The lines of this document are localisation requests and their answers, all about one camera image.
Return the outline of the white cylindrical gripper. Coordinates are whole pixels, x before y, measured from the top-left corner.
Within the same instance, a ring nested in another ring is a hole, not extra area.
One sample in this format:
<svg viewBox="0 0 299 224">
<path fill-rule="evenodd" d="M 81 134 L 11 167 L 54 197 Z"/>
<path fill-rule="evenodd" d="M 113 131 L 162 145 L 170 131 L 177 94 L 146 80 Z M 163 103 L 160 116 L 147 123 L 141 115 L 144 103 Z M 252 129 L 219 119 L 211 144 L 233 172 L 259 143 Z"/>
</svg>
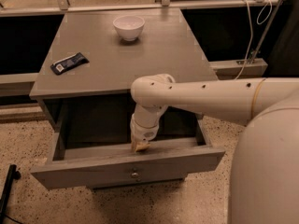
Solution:
<svg viewBox="0 0 299 224">
<path fill-rule="evenodd" d="M 159 125 L 153 127 L 143 127 L 136 122 L 135 115 L 131 116 L 131 150 L 133 152 L 142 152 L 150 147 L 150 140 L 153 140 L 159 130 Z"/>
</svg>

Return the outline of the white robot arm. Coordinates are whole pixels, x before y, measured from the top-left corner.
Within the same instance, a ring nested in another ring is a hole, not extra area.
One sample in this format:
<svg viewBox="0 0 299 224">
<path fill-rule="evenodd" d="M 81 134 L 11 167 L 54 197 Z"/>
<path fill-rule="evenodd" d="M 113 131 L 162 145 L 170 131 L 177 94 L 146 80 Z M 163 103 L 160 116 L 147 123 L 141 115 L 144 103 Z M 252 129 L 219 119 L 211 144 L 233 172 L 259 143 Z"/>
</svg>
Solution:
<svg viewBox="0 0 299 224">
<path fill-rule="evenodd" d="M 299 79 L 177 83 L 168 74 L 131 86 L 135 151 L 149 147 L 169 107 L 244 126 L 231 167 L 229 224 L 299 224 Z"/>
</svg>

